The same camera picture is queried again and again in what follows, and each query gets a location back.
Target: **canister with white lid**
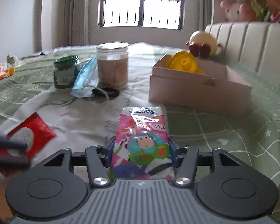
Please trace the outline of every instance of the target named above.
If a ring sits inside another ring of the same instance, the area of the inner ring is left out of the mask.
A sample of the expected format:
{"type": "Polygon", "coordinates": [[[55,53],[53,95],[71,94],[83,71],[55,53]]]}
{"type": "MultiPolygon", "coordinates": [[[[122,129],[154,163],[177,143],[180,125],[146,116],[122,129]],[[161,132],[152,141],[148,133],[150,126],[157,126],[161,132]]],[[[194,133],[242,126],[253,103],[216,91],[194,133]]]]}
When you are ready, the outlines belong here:
{"type": "Polygon", "coordinates": [[[126,42],[110,42],[96,47],[100,87],[118,90],[127,87],[128,47],[126,42]]]}

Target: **yellow object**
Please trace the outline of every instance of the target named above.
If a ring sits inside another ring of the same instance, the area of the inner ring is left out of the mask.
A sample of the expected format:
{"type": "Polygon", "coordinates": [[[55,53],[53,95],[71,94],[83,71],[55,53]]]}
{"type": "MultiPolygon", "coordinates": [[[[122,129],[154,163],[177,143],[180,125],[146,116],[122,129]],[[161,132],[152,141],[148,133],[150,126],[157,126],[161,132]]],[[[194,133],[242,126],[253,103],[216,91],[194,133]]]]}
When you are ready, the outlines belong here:
{"type": "Polygon", "coordinates": [[[205,73],[198,68],[195,57],[186,51],[180,51],[172,56],[168,62],[168,68],[205,75],[205,73]]]}
{"type": "Polygon", "coordinates": [[[209,47],[211,47],[210,55],[214,55],[217,51],[217,40],[212,35],[205,33],[204,31],[197,31],[193,33],[190,37],[189,44],[192,42],[199,46],[206,43],[209,47]]]}
{"type": "Polygon", "coordinates": [[[4,73],[4,74],[2,74],[2,75],[0,76],[0,80],[1,80],[5,75],[9,75],[9,76],[13,75],[14,72],[15,72],[15,69],[14,69],[14,68],[10,68],[6,73],[4,73]]]}

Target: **green plaid bedsheet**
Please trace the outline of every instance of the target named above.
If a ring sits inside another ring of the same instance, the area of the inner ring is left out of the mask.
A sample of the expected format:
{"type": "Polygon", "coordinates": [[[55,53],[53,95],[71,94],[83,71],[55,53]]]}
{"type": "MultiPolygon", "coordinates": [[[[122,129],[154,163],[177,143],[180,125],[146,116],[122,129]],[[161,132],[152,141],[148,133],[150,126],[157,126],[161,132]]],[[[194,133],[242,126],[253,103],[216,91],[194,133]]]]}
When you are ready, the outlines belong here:
{"type": "MultiPolygon", "coordinates": [[[[180,49],[154,46],[155,60],[180,49]]],[[[16,73],[0,81],[0,124],[29,99],[53,85],[53,61],[67,54],[88,57],[94,49],[56,52],[20,66],[16,73]]],[[[179,145],[201,151],[222,148],[270,179],[279,189],[273,217],[280,222],[280,89],[238,63],[229,63],[253,87],[251,103],[241,118],[167,105],[169,136],[179,145]]],[[[196,181],[209,174],[199,167],[196,181]]]]}

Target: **open box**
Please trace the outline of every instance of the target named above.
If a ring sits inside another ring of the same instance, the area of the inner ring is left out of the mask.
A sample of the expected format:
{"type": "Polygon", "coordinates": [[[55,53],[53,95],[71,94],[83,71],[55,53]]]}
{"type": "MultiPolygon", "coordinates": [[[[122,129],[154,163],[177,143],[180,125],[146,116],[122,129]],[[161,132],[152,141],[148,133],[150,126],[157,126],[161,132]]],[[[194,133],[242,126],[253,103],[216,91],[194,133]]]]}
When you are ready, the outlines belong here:
{"type": "Polygon", "coordinates": [[[165,55],[152,69],[149,100],[197,108],[231,116],[242,116],[250,103],[250,84],[228,66],[197,59],[205,75],[167,68],[165,55]]]}

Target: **red packet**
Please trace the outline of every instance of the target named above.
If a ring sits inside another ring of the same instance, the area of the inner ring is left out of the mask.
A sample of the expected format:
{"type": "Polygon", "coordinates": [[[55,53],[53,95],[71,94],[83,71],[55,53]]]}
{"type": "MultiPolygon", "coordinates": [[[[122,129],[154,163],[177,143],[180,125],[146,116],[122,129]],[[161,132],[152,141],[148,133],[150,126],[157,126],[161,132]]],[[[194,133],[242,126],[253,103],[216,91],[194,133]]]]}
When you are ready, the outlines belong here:
{"type": "MultiPolygon", "coordinates": [[[[37,113],[32,114],[11,132],[7,134],[10,139],[24,140],[27,144],[27,158],[33,158],[56,134],[39,117],[37,113]]],[[[0,156],[7,154],[18,156],[15,149],[0,149],[0,156]]]]}

